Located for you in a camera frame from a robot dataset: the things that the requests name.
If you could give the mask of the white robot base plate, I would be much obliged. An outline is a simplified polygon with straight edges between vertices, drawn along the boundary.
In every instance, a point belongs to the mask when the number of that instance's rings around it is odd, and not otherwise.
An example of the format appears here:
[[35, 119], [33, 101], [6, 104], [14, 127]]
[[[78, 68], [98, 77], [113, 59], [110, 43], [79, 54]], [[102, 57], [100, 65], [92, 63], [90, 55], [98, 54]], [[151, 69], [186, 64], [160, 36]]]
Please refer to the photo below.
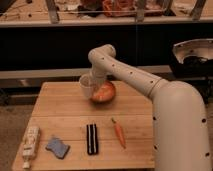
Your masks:
[[213, 59], [213, 38], [193, 39], [173, 45], [172, 52], [180, 64], [190, 56]]

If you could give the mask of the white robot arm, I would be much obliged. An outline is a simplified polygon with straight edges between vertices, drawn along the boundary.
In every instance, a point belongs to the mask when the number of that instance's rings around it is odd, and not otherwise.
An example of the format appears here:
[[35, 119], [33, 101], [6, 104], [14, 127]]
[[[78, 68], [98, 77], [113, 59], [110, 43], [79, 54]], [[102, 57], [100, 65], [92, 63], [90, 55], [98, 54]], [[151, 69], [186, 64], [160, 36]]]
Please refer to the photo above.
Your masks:
[[155, 171], [213, 171], [200, 93], [188, 83], [168, 81], [115, 56], [110, 44], [92, 49], [88, 54], [91, 79], [99, 84], [111, 73], [152, 101]]

